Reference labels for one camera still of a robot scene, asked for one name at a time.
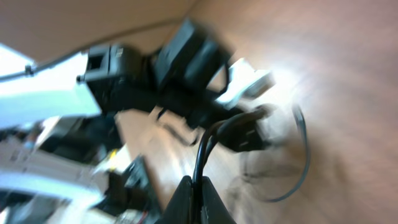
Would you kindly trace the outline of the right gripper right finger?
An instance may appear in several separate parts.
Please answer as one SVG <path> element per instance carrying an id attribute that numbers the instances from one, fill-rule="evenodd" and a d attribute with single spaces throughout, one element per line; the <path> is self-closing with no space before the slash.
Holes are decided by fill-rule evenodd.
<path id="1" fill-rule="evenodd" d="M 200 224 L 236 224 L 209 177 L 202 178 Z"/>

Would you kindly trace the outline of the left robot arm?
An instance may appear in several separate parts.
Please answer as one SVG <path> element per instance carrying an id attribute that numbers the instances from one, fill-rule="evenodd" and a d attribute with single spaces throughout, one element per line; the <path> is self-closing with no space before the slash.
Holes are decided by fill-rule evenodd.
<path id="1" fill-rule="evenodd" d="M 228 50 L 193 21 L 151 54 L 100 40 L 86 47 L 81 75 L 62 60 L 1 78 L 1 208 L 30 202 L 36 195 L 87 204 L 110 215 L 148 210 L 157 202 L 150 187 L 132 184 L 133 166 L 123 173 L 96 171 L 97 152 L 120 145 L 113 115 L 156 106 L 203 128 L 192 176 L 180 181 L 161 223 L 232 223 L 205 162 L 217 143 L 236 151 L 261 150 L 269 142 L 257 121 L 264 108 L 246 112 L 242 96 L 262 87 L 264 71 Z"/>

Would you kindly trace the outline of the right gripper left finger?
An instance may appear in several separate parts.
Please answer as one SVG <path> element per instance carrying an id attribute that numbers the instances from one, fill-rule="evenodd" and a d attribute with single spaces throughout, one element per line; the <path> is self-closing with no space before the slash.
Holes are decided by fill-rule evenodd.
<path id="1" fill-rule="evenodd" d="M 192 178 L 184 176 L 178 184 L 163 215 L 155 224 L 189 224 Z"/>

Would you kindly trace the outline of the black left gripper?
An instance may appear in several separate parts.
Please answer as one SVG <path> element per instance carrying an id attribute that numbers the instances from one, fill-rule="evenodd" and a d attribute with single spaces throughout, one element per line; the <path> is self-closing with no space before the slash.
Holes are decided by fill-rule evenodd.
<path id="1" fill-rule="evenodd" d="M 244 110 L 237 106 L 224 108 L 215 101 L 215 92 L 188 95 L 170 90 L 161 97 L 161 106 L 185 118 L 188 127 L 210 129 L 217 122 L 215 136 L 219 143 L 234 152 L 260 151 L 272 145 L 260 128 L 259 120 L 270 115 L 270 109 L 258 106 Z"/>

